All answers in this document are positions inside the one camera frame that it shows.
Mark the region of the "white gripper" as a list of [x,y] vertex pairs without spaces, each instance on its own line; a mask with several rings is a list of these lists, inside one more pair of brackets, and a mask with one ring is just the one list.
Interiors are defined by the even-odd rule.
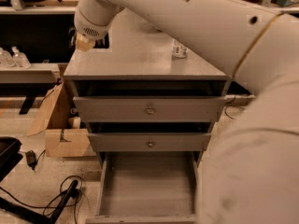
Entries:
[[122,7],[102,0],[79,0],[74,24],[77,29],[76,49],[88,51],[94,40],[103,39],[114,20],[123,11]]

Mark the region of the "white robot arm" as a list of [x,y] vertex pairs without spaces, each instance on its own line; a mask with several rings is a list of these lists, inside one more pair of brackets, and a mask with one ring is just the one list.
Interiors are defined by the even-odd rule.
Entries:
[[103,38],[132,10],[254,94],[204,160],[199,224],[299,224],[299,20],[242,0],[79,0]]

